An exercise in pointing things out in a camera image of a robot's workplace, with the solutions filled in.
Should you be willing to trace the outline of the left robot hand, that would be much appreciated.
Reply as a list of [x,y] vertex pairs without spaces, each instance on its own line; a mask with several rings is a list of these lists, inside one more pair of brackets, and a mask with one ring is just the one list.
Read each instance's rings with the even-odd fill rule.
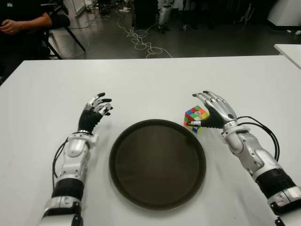
[[84,130],[92,134],[95,126],[100,122],[103,116],[109,116],[112,99],[104,98],[105,93],[99,93],[93,96],[85,105],[78,122],[78,131]]

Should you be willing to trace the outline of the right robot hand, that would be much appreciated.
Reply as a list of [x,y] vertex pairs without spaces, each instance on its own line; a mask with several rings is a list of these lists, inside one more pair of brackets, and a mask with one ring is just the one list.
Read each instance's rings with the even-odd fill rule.
[[200,121],[189,121],[187,126],[225,129],[227,126],[237,126],[238,118],[232,107],[219,95],[210,91],[203,91],[192,95],[201,100],[209,111],[209,116]]

